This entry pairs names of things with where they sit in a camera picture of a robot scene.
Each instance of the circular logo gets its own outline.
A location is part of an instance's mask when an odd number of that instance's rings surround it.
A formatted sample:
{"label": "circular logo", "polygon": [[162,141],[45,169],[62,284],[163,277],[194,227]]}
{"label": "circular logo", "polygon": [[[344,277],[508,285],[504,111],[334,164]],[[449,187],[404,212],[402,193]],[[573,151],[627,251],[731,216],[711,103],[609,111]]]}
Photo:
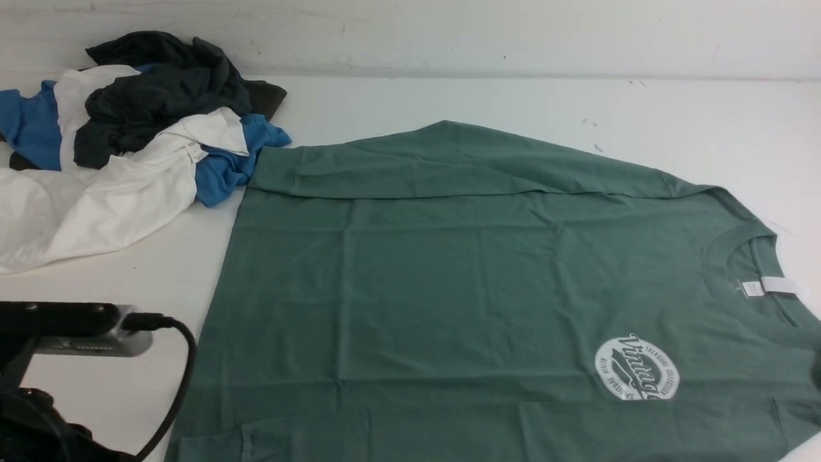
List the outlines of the circular logo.
{"label": "circular logo", "polygon": [[596,352],[596,372],[622,400],[669,400],[681,379],[672,360],[636,334],[604,342]]}

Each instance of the white table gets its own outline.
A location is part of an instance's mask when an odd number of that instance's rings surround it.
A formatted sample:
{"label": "white table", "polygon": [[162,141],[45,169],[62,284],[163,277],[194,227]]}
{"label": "white table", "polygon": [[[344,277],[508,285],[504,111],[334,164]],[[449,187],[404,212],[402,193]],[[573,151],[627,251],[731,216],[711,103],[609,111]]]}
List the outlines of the white table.
{"label": "white table", "polygon": [[[13,87],[22,77],[0,82]],[[722,185],[780,234],[787,276],[821,291],[821,83],[257,77],[289,91],[274,122],[295,146],[451,119]],[[0,298],[132,303],[198,333],[240,201],[238,192],[213,210],[194,205],[122,252],[2,276]],[[821,303],[808,301],[818,315]],[[179,334],[165,330],[138,358],[37,356],[25,386],[51,393],[68,421],[104,445],[135,453],[166,413],[185,354]],[[817,454],[821,437],[787,460]]]}

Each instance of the clothing tag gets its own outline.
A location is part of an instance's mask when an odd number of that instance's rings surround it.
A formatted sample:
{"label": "clothing tag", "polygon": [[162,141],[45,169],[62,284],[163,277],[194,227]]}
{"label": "clothing tag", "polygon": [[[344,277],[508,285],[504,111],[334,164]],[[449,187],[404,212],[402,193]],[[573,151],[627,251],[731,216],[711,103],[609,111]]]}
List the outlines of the clothing tag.
{"label": "clothing tag", "polygon": [[805,291],[805,288],[796,280],[787,278],[777,278],[774,276],[763,276],[761,285],[765,292],[792,293],[798,295]]}
{"label": "clothing tag", "polygon": [[179,149],[174,150],[174,152],[178,152],[180,150],[184,150],[186,154],[188,154],[188,157],[191,157],[191,162],[193,162],[194,164],[200,162],[202,159],[205,158],[206,155],[208,155],[208,153],[205,152],[200,146],[200,144],[196,141],[189,141],[185,143],[183,146],[181,146]]}
{"label": "clothing tag", "polygon": [[761,297],[764,295],[764,287],[762,287],[761,283],[757,280],[742,282],[741,287],[744,288],[744,293],[747,294],[747,297]]}

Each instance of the shirt seam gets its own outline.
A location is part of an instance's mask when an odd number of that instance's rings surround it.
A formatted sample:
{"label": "shirt seam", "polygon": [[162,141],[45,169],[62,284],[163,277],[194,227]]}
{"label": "shirt seam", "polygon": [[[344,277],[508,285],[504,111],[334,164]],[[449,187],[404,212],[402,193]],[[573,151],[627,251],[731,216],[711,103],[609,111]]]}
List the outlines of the shirt seam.
{"label": "shirt seam", "polygon": [[773,412],[775,413],[775,423],[776,425],[778,425],[778,434],[781,435],[781,443],[784,446],[784,455],[787,455],[787,453],[790,452],[790,448],[787,445],[787,437],[784,436],[784,426],[781,424],[781,414],[778,412],[778,402],[776,402],[774,396],[770,396],[770,402],[773,404]]}
{"label": "shirt seam", "polygon": [[291,187],[288,188],[288,191],[289,191],[290,194],[295,194],[296,193],[296,184],[298,183],[296,181],[296,177],[297,177],[297,174],[299,172],[300,167],[304,163],[305,163],[305,147],[302,146],[300,148],[300,163],[294,168],[294,178],[291,179]]}
{"label": "shirt seam", "polygon": [[240,425],[240,436],[242,439],[242,446],[240,449],[240,462],[249,462],[251,460],[251,456],[253,455],[254,450],[254,442],[250,435],[245,428],[245,426]]}
{"label": "shirt seam", "polygon": [[656,173],[658,173],[658,179],[662,180],[662,184],[667,189],[667,196],[669,196],[672,199],[672,190],[670,189],[670,185],[667,184],[667,182],[664,180],[664,175],[662,175],[662,171],[656,169]]}

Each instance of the t-shirt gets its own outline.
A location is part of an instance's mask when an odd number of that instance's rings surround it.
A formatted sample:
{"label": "t-shirt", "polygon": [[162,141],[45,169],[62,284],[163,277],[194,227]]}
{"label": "t-shirt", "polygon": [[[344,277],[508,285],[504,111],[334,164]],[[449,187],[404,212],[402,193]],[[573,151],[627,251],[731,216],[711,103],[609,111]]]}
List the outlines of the t-shirt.
{"label": "t-shirt", "polygon": [[168,462],[773,462],[821,323],[727,191],[454,122],[266,149]]}

